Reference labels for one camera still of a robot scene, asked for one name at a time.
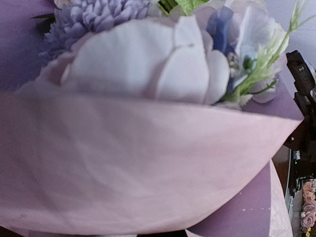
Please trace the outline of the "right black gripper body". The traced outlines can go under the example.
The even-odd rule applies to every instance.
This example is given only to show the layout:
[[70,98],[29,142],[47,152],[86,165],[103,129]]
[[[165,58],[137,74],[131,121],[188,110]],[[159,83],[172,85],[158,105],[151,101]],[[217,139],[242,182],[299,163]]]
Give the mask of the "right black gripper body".
[[294,94],[294,101],[304,119],[288,137],[284,145],[290,149],[288,189],[295,197],[303,182],[316,177],[316,102],[312,96]]

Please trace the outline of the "pale pink rose stem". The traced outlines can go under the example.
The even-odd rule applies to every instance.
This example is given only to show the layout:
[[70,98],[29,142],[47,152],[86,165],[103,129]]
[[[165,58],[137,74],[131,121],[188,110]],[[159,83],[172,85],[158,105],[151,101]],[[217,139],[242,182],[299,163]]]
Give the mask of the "pale pink rose stem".
[[301,236],[311,237],[316,224],[316,180],[310,179],[302,186],[303,205],[300,213]]

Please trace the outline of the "purple hydrangea fake flower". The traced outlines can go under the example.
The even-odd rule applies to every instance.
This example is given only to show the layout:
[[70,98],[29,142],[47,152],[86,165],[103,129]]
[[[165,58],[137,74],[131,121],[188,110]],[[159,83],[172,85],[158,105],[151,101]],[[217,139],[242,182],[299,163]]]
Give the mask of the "purple hydrangea fake flower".
[[74,0],[44,37],[30,96],[101,93],[241,110],[276,96],[290,35],[263,0]]

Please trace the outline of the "pink purple wrapping paper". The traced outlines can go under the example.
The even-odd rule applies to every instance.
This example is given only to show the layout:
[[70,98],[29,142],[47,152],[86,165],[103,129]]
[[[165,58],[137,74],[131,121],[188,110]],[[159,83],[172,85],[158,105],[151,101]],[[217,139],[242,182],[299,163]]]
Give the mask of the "pink purple wrapping paper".
[[241,194],[301,121],[288,93],[268,113],[280,80],[273,100],[250,100],[241,110],[101,93],[20,94],[47,64],[41,53],[50,29],[40,36],[27,20],[42,5],[0,3],[2,227],[106,237],[189,229]]

